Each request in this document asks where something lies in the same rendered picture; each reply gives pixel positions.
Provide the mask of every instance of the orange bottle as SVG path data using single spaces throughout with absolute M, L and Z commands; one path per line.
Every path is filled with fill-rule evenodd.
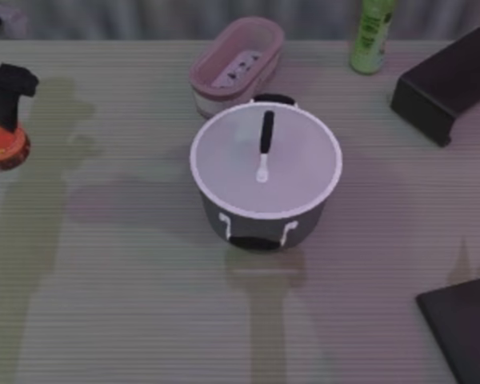
M 22 95 L 33 97 L 38 84 L 28 69 L 0 65 L 0 170 L 12 170 L 30 153 L 30 140 L 18 122 L 18 104 Z

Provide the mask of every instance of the black box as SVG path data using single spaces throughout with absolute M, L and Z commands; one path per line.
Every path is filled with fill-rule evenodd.
M 391 109 L 441 147 L 460 115 L 480 102 L 480 28 L 407 71 Z

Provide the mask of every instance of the wooden table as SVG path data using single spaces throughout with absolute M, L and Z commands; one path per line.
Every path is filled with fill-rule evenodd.
M 187 165 L 205 42 L 0 42 L 42 80 L 33 143 L 0 174 L 0 383 L 453 383 L 414 296 L 480 277 L 480 106 L 439 149 L 397 77 L 445 42 L 289 42 L 271 91 L 338 136 L 345 173 L 298 250 L 212 233 Z

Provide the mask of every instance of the black book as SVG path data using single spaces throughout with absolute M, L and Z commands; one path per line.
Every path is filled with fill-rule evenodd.
M 480 384 L 480 279 L 416 301 L 459 384 Z

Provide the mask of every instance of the green bottle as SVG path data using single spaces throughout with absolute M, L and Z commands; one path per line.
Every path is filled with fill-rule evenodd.
M 396 2 L 362 0 L 359 32 L 350 55 L 350 65 L 360 74 L 374 74 L 382 68 Z

